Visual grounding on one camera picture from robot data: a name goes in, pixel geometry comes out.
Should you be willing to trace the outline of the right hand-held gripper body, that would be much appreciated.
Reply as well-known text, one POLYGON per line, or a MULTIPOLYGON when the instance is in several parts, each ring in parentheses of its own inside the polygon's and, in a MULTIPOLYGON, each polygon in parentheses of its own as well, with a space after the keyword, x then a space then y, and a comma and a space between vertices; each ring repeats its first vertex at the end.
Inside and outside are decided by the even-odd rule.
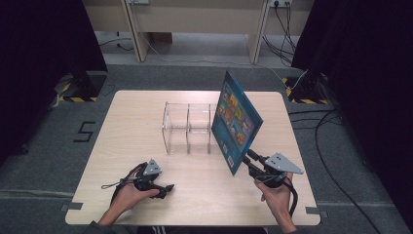
POLYGON ((256 179, 262 181, 270 188, 280 187, 288 173, 302 175, 304 171, 287 159, 283 154, 277 152, 273 156, 266 156, 262 175, 256 179))

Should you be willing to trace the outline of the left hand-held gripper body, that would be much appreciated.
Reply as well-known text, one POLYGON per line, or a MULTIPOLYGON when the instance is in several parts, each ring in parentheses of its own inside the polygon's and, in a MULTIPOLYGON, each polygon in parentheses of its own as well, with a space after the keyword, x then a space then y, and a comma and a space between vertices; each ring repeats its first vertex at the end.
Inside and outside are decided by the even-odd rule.
POLYGON ((162 169, 154 159, 141 163, 132 170, 133 185, 139 191, 161 190, 162 187, 154 183, 161 172, 162 169))

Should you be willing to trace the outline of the blue picture book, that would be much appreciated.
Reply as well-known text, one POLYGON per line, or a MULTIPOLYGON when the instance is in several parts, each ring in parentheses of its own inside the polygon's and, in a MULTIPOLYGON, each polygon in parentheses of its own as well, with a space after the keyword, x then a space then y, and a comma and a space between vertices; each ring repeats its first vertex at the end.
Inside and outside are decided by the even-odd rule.
POLYGON ((229 71, 221 87, 211 131, 234 176, 253 143, 263 119, 229 71))

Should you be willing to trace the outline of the clear acrylic book rack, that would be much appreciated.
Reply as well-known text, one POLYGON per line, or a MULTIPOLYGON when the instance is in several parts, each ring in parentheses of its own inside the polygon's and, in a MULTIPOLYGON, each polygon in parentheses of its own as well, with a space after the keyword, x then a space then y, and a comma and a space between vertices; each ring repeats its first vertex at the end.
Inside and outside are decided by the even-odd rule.
POLYGON ((216 154, 211 130, 215 108, 213 103, 166 102, 162 134, 167 154, 216 154))

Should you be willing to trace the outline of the person's right hand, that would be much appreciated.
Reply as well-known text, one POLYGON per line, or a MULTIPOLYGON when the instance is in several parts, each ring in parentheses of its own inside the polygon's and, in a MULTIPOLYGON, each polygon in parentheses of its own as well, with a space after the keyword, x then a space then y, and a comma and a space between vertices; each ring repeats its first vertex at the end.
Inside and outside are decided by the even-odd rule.
POLYGON ((274 216, 289 215, 290 189, 292 184, 292 174, 288 173, 284 180, 285 185, 277 188, 270 188, 262 181, 255 180, 254 184, 262 192, 261 201, 265 202, 274 216))

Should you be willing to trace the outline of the person's left hand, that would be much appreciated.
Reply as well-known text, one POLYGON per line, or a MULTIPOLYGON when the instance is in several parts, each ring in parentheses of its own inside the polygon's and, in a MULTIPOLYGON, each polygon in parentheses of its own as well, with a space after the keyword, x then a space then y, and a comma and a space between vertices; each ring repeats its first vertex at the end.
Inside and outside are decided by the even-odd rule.
POLYGON ((110 210, 122 214, 125 211, 131 210, 144 199, 154 197, 159 193, 160 191, 158 189, 140 191, 136 189, 132 183, 125 184, 117 193, 110 206, 110 210))

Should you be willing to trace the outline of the person's dark striped clothing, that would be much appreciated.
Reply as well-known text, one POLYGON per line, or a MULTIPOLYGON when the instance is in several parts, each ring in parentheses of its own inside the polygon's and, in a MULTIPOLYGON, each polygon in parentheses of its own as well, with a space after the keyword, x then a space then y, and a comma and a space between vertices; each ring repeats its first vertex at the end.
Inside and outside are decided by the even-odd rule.
MULTIPOLYGON (((92 221, 81 234, 117 234, 111 227, 92 221)), ((268 234, 263 227, 167 227, 141 226, 135 234, 268 234)))

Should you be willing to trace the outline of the grey tape piece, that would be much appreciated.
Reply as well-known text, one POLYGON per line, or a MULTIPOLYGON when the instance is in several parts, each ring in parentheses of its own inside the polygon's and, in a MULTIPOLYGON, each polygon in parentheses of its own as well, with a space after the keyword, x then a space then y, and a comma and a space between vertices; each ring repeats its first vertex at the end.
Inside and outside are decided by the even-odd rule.
POLYGON ((83 203, 67 203, 67 204, 62 204, 62 206, 60 207, 60 210, 63 212, 67 212, 69 210, 82 210, 83 207, 83 203))
POLYGON ((306 213, 308 215, 319 215, 321 218, 327 218, 328 217, 328 212, 323 211, 318 207, 306 207, 306 213))

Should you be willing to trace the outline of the yellow black hazard tape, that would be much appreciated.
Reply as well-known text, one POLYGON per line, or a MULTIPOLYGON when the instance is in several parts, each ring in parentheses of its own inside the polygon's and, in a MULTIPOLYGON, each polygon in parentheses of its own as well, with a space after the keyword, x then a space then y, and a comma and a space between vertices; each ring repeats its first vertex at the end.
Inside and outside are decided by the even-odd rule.
POLYGON ((282 81, 285 85, 287 98, 290 102, 306 104, 328 104, 326 93, 324 93, 325 99, 299 99, 298 92, 296 91, 296 88, 298 87, 298 83, 300 81, 298 77, 286 77, 283 78, 282 81))
POLYGON ((96 101, 98 94, 99 91, 93 86, 79 88, 75 83, 67 83, 63 86, 58 100, 71 102, 96 101))

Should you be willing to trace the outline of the black tape floor mark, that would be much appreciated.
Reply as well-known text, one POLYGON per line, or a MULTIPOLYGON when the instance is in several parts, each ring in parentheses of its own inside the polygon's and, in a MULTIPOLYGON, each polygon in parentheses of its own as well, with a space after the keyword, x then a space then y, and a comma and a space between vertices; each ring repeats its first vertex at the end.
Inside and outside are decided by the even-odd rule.
POLYGON ((89 130, 89 126, 93 126, 95 121, 84 121, 79 128, 77 135, 79 138, 74 138, 74 142, 89 142, 94 134, 94 131, 89 130))

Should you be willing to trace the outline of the black stand base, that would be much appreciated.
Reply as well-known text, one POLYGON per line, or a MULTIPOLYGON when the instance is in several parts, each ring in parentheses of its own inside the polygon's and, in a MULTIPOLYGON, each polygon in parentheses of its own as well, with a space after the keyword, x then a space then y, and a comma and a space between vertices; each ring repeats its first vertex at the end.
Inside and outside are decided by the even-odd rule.
POLYGON ((106 80, 105 75, 88 73, 73 78, 72 96, 77 98, 96 98, 106 80))
POLYGON ((321 75, 307 71, 298 83, 296 91, 299 99, 325 99, 324 91, 320 84, 321 75))

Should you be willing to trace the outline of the black curtain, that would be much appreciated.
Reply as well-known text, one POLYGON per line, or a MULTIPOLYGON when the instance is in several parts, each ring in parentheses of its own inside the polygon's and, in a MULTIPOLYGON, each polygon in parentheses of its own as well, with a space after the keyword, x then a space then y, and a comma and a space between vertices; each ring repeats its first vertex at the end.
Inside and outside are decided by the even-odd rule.
POLYGON ((327 76, 413 231, 413 0, 314 0, 293 64, 327 76))
POLYGON ((0 0, 0 165, 66 74, 107 69, 83 0, 0 0))

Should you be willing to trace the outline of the light wooden desk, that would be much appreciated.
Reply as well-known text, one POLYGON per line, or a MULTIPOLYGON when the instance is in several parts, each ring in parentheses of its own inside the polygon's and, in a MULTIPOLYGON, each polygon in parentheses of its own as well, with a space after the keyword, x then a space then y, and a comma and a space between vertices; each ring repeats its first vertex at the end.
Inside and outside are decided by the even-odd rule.
POLYGON ((136 60, 146 60, 151 32, 241 34, 249 60, 258 62, 261 38, 299 36, 315 0, 271 8, 269 0, 81 0, 95 31, 131 34, 136 60))

